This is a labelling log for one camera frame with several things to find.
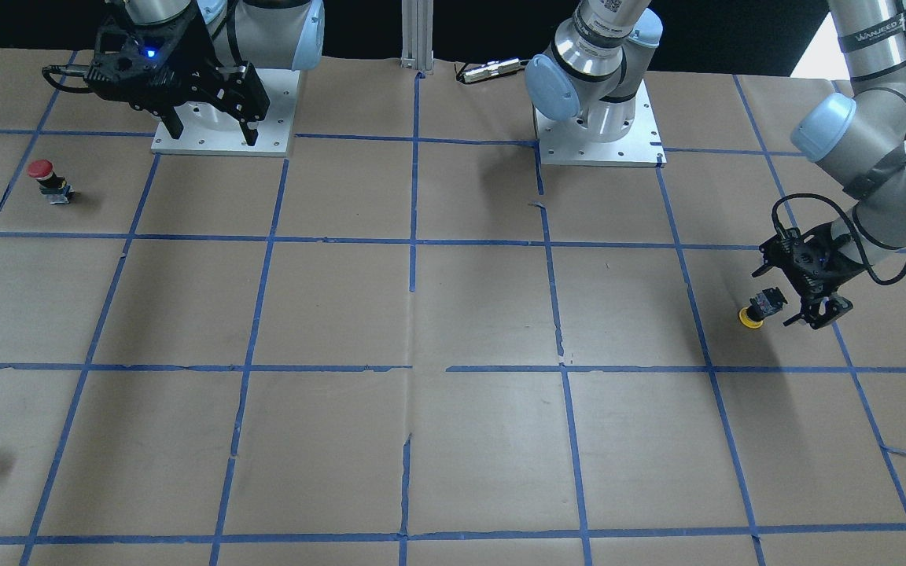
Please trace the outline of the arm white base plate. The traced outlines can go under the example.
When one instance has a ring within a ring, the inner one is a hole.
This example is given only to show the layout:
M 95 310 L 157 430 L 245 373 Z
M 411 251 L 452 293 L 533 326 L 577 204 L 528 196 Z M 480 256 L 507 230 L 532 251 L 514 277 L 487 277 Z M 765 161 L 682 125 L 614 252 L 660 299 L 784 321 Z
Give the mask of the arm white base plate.
M 589 113 L 554 121 L 533 110 L 544 165 L 664 166 L 664 144 L 645 82 L 636 96 L 622 103 L 596 101 Z
M 269 97 L 266 117 L 251 126 L 258 132 L 256 143 L 248 145 L 241 123 L 211 105 L 190 101 L 176 109 L 184 130 L 179 139 L 159 124 L 151 145 L 152 152 L 165 155 L 266 156 L 287 157 L 293 139 L 293 126 L 305 72 L 296 69 L 258 68 Z

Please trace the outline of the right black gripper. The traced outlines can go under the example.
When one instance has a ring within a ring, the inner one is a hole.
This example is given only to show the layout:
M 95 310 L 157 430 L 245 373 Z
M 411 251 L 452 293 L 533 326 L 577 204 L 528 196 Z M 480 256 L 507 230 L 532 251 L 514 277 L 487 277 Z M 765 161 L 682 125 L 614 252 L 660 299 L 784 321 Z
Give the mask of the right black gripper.
M 254 64 L 220 67 L 202 16 L 176 16 L 136 26 L 108 16 L 98 29 L 85 83 L 101 99 L 125 101 L 160 119 L 174 140 L 184 125 L 176 109 L 204 101 L 238 123 L 245 144 L 255 146 L 255 123 L 270 108 Z

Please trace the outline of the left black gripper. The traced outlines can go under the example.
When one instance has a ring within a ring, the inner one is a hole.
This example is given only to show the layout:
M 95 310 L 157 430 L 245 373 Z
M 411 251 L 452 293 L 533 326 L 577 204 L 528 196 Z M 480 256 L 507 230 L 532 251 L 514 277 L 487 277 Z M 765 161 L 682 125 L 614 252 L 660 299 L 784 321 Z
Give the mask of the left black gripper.
M 865 270 L 842 253 L 841 248 L 851 243 L 849 233 L 835 237 L 826 222 L 806 233 L 798 228 L 780 230 L 760 244 L 761 264 L 751 277 L 780 270 L 801 298 L 801 310 L 784 320 L 784 326 L 801 322 L 822 329 L 853 310 L 852 302 L 837 293 L 838 287 Z

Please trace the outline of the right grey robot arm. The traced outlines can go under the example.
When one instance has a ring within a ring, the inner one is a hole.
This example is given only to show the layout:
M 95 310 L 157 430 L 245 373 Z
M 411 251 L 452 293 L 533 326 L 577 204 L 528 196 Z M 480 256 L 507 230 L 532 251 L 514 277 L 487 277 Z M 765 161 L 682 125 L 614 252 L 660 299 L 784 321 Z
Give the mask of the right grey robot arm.
M 321 1 L 110 1 L 87 89 L 158 122 L 166 154 L 283 155 L 302 72 L 322 55 Z

